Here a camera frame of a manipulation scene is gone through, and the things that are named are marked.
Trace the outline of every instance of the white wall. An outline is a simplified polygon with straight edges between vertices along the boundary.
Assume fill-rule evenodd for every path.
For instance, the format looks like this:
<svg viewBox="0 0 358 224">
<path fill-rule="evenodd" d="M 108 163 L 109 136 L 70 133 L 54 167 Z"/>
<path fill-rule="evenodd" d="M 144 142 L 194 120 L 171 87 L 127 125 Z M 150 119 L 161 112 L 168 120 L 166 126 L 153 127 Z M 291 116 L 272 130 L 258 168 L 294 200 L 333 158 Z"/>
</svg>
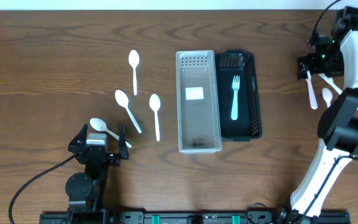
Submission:
<svg viewBox="0 0 358 224">
<path fill-rule="evenodd" d="M 325 9 L 334 0 L 0 0 L 0 10 Z M 358 7 L 342 0 L 333 9 Z"/>
</svg>

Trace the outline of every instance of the table surface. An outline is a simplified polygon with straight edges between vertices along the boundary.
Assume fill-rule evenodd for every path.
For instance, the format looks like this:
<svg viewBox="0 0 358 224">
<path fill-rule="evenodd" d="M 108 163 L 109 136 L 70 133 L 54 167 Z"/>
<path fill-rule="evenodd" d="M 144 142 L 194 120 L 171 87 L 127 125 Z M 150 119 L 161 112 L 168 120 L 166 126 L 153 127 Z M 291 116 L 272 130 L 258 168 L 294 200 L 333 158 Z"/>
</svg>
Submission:
<svg viewBox="0 0 358 224">
<path fill-rule="evenodd" d="M 0 12 L 0 223 L 16 191 L 36 174 L 71 156 L 84 123 L 101 118 L 126 127 L 130 159 L 109 172 L 107 206 L 161 210 L 245 210 L 276 207 L 297 188 L 318 145 L 325 102 L 312 110 L 296 58 L 321 11 L 16 11 Z M 333 13 L 321 22 L 329 32 Z M 127 58 L 138 50 L 138 95 Z M 215 154 L 178 152 L 175 53 L 243 49 L 255 55 L 263 136 L 224 142 Z M 342 78 L 335 82 L 342 85 Z M 138 134 L 114 99 L 125 90 Z M 160 96 L 161 141 L 155 141 L 149 97 Z M 117 141 L 109 137 L 109 145 Z M 26 188 L 14 206 L 17 223 L 37 223 L 44 211 L 65 211 L 65 183 L 82 172 L 77 161 Z M 358 223 L 358 162 L 340 175 L 325 208 L 348 209 Z"/>
</svg>

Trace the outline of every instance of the plastic fork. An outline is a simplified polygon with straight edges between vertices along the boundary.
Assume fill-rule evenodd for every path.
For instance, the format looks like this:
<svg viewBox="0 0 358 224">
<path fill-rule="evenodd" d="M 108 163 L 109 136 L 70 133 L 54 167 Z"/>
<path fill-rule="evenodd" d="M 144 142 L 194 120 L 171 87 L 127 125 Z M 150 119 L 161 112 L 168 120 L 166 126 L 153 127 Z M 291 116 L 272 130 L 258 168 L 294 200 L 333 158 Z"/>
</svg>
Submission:
<svg viewBox="0 0 358 224">
<path fill-rule="evenodd" d="M 322 74 L 322 73 L 318 74 L 318 76 L 320 76 L 320 78 L 322 78 L 329 85 L 331 85 L 339 95 L 342 93 L 342 90 L 337 85 L 335 85 L 333 78 L 327 77 L 325 74 Z"/>
<path fill-rule="evenodd" d="M 233 78 L 233 84 L 231 88 L 234 90 L 233 104 L 231 106 L 231 119 L 236 120 L 239 117 L 239 104 L 238 104 L 238 92 L 240 89 L 240 76 L 235 75 Z"/>
</svg>

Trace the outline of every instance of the fork handle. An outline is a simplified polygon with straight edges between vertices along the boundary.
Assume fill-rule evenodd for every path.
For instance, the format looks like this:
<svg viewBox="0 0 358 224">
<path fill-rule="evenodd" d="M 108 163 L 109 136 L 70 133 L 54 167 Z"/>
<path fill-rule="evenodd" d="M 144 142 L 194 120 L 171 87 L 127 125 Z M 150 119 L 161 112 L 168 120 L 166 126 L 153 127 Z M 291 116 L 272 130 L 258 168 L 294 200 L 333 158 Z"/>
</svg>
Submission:
<svg viewBox="0 0 358 224">
<path fill-rule="evenodd" d="M 239 117 L 238 90 L 234 91 L 233 104 L 231 106 L 231 119 L 236 120 Z"/>
</svg>

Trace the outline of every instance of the white sticker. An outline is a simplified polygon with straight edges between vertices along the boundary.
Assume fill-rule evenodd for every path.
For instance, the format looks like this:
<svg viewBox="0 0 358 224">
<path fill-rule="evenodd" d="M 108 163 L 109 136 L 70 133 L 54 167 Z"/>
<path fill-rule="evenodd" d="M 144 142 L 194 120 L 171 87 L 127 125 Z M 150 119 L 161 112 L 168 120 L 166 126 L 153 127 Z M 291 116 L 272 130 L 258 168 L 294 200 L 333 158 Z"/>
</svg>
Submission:
<svg viewBox="0 0 358 224">
<path fill-rule="evenodd" d="M 186 88 L 186 100 L 204 99 L 203 87 Z"/>
</svg>

